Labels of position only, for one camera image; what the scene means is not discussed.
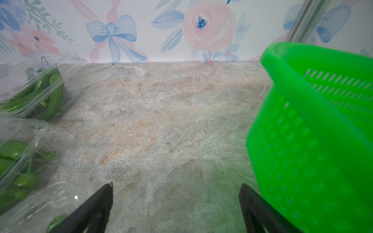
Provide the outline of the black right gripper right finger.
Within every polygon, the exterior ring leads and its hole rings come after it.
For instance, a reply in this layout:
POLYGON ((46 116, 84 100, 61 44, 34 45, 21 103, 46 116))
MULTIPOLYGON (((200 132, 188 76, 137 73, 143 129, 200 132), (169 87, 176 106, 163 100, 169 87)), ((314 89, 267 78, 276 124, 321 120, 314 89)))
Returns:
POLYGON ((247 184, 241 186, 239 201, 248 233, 301 233, 247 184))

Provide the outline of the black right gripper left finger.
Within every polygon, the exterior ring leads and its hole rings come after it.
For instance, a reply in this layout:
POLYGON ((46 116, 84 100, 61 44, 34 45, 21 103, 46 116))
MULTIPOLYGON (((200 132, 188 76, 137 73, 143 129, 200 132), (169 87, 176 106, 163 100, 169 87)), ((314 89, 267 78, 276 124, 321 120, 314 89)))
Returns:
POLYGON ((113 206, 113 184, 106 183, 51 230, 52 233, 104 233, 113 206))

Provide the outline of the green plastic basket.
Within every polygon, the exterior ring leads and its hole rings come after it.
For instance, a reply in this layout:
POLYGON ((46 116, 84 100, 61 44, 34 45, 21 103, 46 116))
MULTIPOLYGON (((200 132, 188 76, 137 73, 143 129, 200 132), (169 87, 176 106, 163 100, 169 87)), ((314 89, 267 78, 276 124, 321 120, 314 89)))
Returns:
POLYGON ((273 84, 246 147, 262 197, 305 233, 372 232, 372 58, 279 42, 260 62, 273 84))

